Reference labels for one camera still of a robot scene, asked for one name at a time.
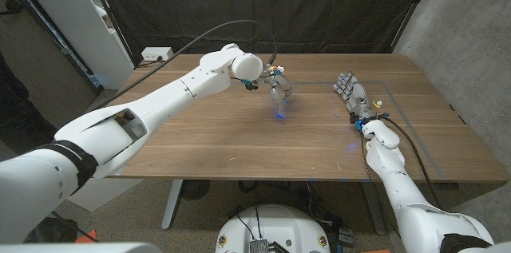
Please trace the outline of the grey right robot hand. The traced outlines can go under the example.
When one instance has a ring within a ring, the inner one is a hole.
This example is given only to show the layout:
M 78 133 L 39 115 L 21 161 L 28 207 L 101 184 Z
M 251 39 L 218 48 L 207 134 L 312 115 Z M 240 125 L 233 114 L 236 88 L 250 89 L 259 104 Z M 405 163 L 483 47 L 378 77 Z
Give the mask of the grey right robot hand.
M 348 74 L 339 74 L 338 80 L 333 85 L 334 91 L 344 100 L 350 113 L 350 123 L 363 124 L 374 120 L 377 114 L 368 102 L 366 90 L 358 78 L 349 71 Z

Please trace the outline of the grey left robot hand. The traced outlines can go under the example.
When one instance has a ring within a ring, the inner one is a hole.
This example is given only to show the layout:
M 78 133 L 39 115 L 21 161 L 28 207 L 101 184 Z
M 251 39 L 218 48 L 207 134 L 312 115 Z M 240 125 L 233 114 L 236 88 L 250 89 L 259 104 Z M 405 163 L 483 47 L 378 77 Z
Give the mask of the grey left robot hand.
M 273 71 L 265 76 L 259 77 L 258 81 L 262 81 L 271 86 L 270 96 L 277 105 L 277 119 L 283 118 L 284 105 L 287 103 L 288 98 L 292 95 L 292 84 L 283 75 L 280 70 Z

